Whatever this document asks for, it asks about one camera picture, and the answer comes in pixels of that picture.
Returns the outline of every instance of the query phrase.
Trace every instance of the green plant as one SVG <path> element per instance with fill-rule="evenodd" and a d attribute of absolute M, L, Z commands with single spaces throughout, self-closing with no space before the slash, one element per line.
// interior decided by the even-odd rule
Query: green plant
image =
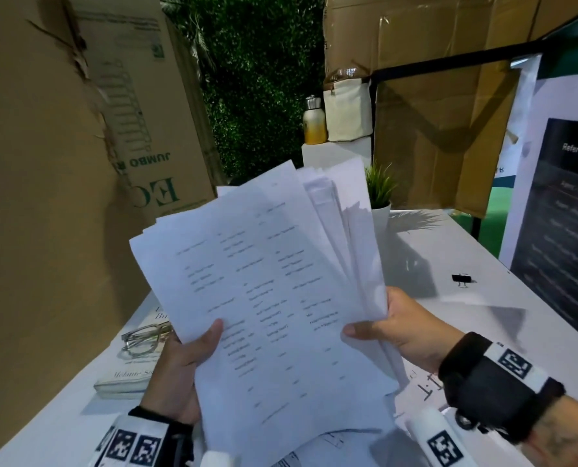
<path fill-rule="evenodd" d="M 224 172 L 247 180 L 292 159 L 324 80 L 324 0 L 161 0 L 190 41 Z"/>
<path fill-rule="evenodd" d="M 370 167 L 365 167 L 365 177 L 372 210 L 378 210 L 391 204 L 391 192 L 397 184 L 386 174 L 387 169 L 388 167 L 382 170 L 382 167 L 375 162 Z"/>

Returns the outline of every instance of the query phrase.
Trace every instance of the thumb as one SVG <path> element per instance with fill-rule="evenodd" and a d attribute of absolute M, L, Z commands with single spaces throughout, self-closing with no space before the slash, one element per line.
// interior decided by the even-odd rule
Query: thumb
<path fill-rule="evenodd" d="M 214 353 L 215 348 L 220 342 L 222 336 L 223 322 L 221 319 L 216 319 L 210 328 L 198 339 L 188 342 L 183 345 L 184 357 L 188 364 L 203 363 L 211 354 Z"/>
<path fill-rule="evenodd" d="M 384 340 L 384 325 L 386 320 L 382 321 L 360 321 L 352 324 L 346 324 L 343 328 L 343 334 L 354 339 L 370 341 L 371 339 Z"/>

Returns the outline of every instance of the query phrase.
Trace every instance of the left hand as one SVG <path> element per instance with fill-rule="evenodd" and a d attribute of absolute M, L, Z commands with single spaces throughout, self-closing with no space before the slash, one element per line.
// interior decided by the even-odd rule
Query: left hand
<path fill-rule="evenodd" d="M 199 422 L 200 405 L 194 386 L 194 372 L 214 353 L 222 330 L 222 320 L 216 319 L 205 334 L 187 344 L 181 344 L 176 334 L 172 333 L 164 345 L 140 406 L 187 425 Z"/>

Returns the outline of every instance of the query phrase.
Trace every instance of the forearm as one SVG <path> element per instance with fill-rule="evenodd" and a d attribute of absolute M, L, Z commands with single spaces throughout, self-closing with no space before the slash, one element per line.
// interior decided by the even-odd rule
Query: forearm
<path fill-rule="evenodd" d="M 523 444 L 536 467 L 578 467 L 578 401 L 559 399 L 536 423 Z"/>

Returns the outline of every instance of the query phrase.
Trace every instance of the eyeglasses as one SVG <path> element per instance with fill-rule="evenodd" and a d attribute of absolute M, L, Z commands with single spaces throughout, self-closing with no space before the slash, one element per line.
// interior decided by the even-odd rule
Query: eyeglasses
<path fill-rule="evenodd" d="M 121 336 L 125 346 L 123 351 L 131 357 L 140 357 L 152 353 L 160 342 L 164 342 L 172 332 L 172 324 L 169 321 L 161 324 L 149 324 Z"/>

